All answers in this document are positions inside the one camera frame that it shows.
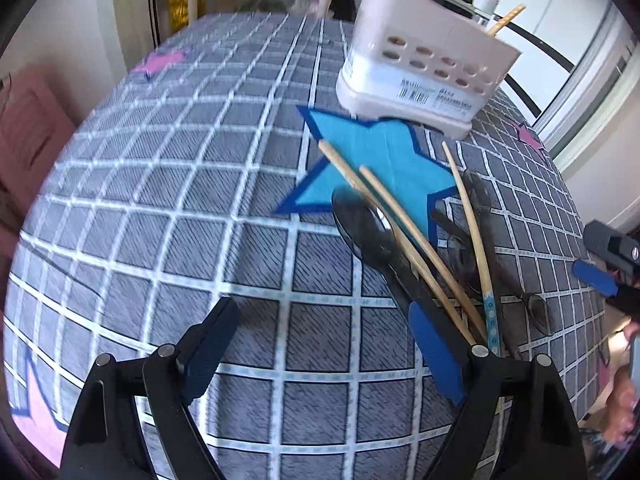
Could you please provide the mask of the person's hand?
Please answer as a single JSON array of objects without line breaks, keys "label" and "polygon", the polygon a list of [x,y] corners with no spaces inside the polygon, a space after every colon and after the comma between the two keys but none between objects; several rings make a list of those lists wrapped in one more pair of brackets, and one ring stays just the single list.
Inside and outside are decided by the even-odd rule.
[{"label": "person's hand", "polygon": [[614,375],[613,389],[606,399],[602,436],[608,444],[622,444],[634,428],[634,407],[638,394],[630,379],[629,365],[622,365]]}]

